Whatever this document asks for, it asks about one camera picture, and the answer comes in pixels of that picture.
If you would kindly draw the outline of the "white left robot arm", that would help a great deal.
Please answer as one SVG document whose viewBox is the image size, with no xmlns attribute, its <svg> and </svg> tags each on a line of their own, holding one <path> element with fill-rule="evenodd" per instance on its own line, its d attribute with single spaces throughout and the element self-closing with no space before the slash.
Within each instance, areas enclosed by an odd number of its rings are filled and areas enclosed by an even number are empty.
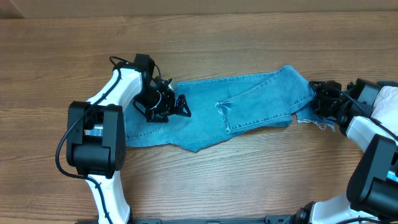
<svg viewBox="0 0 398 224">
<path fill-rule="evenodd" d="M 171 115 L 192 114 L 185 96 L 175 95 L 173 79 L 153 76 L 158 66 L 148 55 L 137 55 L 133 62 L 114 56 L 109 59 L 113 64 L 109 82 L 87 101 L 70 104 L 67 131 L 57 146 L 55 163 L 63 175 L 88 183 L 98 210 L 97 223 L 132 223 L 121 183 L 126 108 L 132 104 L 148 123 L 167 123 Z M 76 174 L 61 167 L 63 146 Z"/>
</svg>

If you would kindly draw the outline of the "blue denim jeans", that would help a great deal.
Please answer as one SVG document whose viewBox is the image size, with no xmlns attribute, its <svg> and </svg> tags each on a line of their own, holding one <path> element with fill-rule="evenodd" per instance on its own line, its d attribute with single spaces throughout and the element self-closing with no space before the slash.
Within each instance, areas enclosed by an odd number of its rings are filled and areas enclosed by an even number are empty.
<svg viewBox="0 0 398 224">
<path fill-rule="evenodd" d="M 129 105 L 124 113 L 127 146 L 174 144 L 197 152 L 252 129 L 288 127 L 293 115 L 298 123 L 334 127 L 312 111 L 315 94 L 290 65 L 270 73 L 180 82 L 175 93 L 185 95 L 191 117 L 173 115 L 168 123 L 148 123 Z"/>
</svg>

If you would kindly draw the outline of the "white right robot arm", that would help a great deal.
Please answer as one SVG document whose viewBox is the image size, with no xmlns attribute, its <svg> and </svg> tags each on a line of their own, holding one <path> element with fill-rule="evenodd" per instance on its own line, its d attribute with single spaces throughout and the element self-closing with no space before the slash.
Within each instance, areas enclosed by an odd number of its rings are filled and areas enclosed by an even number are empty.
<svg viewBox="0 0 398 224">
<path fill-rule="evenodd" d="M 286 223 L 397 222 L 397 83 L 311 81 L 312 108 L 363 151 L 346 193 L 310 202 Z"/>
</svg>

